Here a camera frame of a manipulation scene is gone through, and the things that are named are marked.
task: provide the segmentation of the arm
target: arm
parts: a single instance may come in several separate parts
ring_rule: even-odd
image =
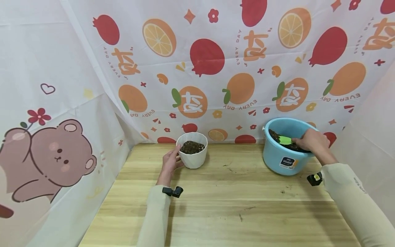
[[[163,156],[163,165],[156,185],[151,188],[147,200],[147,212],[140,230],[137,247],[164,247],[169,218],[170,196],[162,193],[164,187],[170,187],[175,169],[183,166],[177,157],[181,146]]]
[[[12,199],[16,202],[26,202],[41,196],[54,195],[54,189],[43,180],[33,180],[20,186],[12,194]]]
[[[348,165],[338,163],[328,148],[329,140],[309,129],[302,139],[293,141],[301,148],[312,151],[321,163],[325,190],[335,201],[361,246],[395,246],[394,227],[366,193],[353,170]]]
[[[1,161],[11,165],[24,162],[30,149],[31,139],[30,133],[25,129],[13,128],[7,131],[0,148]]]
[[[151,188],[137,247],[165,246],[170,196],[162,193],[163,187],[163,185],[156,185]]]

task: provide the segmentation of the wooden tabletop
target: wooden tabletop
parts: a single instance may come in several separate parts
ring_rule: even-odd
[[[162,156],[174,145],[133,148],[80,247],[135,246]],[[315,159],[295,176],[277,175],[262,160],[262,145],[210,144],[205,164],[176,171],[166,246],[356,247],[353,233],[323,186],[306,177]]]

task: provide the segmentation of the green plastic scoop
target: green plastic scoop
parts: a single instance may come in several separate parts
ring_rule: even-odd
[[[280,140],[280,144],[282,145],[291,145],[292,144],[292,139],[286,136],[278,136]]]

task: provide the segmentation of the heart outline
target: heart outline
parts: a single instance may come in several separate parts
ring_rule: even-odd
[[[47,92],[47,91],[45,91],[45,89],[44,89],[43,86],[46,86],[47,89],[53,89],[53,90]],[[42,84],[40,85],[40,87],[41,87],[41,90],[42,90],[46,95],[52,94],[52,93],[54,93],[54,92],[56,91],[56,88],[55,88],[54,86],[50,86],[50,85],[48,85],[48,84],[46,84],[46,83],[42,83]]]

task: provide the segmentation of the bucket label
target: bucket label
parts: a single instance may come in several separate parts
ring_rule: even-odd
[[[280,162],[280,166],[283,168],[287,168],[287,169],[294,169],[295,166],[297,165],[298,160],[294,160],[292,158],[288,158],[288,157],[283,157],[281,162]]]

